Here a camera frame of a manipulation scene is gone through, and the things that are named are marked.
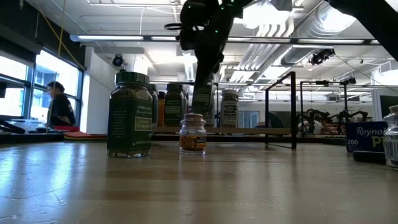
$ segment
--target jar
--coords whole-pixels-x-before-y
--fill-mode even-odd
[[[210,100],[210,107],[207,114],[204,115],[203,119],[206,121],[205,127],[214,128],[214,94]]]
[[[398,105],[389,109],[390,114],[383,118],[388,124],[388,128],[384,131],[384,152],[387,166],[398,169]]]
[[[237,128],[238,120],[238,92],[236,90],[223,90],[221,93],[221,127]]]
[[[206,149],[205,121],[201,114],[189,113],[181,121],[180,153],[204,155]]]
[[[152,127],[157,126],[157,117],[158,117],[158,99],[156,92],[156,85],[149,84],[149,93],[152,96]]]
[[[109,101],[107,155],[143,157],[150,153],[152,97],[149,77],[136,72],[116,74]]]
[[[157,125],[159,127],[163,127],[164,126],[164,96],[165,93],[160,91],[159,92],[159,96],[158,96],[158,117],[157,117]]]
[[[167,84],[165,96],[164,124],[168,127],[179,127],[185,112],[185,96],[182,93],[182,85]]]

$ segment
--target red object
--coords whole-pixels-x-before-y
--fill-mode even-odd
[[[80,128],[78,126],[55,126],[55,130],[66,130],[70,132],[75,132],[75,131],[80,131]]]

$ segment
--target person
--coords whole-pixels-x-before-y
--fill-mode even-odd
[[[75,114],[68,97],[63,94],[65,88],[59,82],[47,84],[47,91],[51,96],[49,112],[47,113],[47,126],[73,126],[75,124]]]

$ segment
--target shelf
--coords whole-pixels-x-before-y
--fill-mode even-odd
[[[290,128],[205,128],[207,133],[290,134]],[[177,133],[180,127],[153,127],[154,133]]]

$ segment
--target jar lid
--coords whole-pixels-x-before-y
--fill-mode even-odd
[[[155,84],[149,84],[148,90],[149,90],[149,91],[156,91],[156,90],[157,90],[157,87],[156,87]]]
[[[117,83],[135,83],[148,87],[149,76],[138,72],[118,72],[116,74]]]
[[[200,121],[203,118],[201,114],[189,113],[184,115],[184,119],[194,119]]]
[[[222,95],[238,95],[238,92],[236,90],[223,90]]]
[[[166,93],[164,92],[159,92],[159,96],[157,96],[159,99],[164,99],[164,96],[166,95]]]
[[[390,113],[398,113],[398,105],[390,106]]]
[[[177,84],[177,83],[169,83],[169,84],[167,84],[166,90],[167,91],[170,91],[170,90],[182,91],[182,85]]]

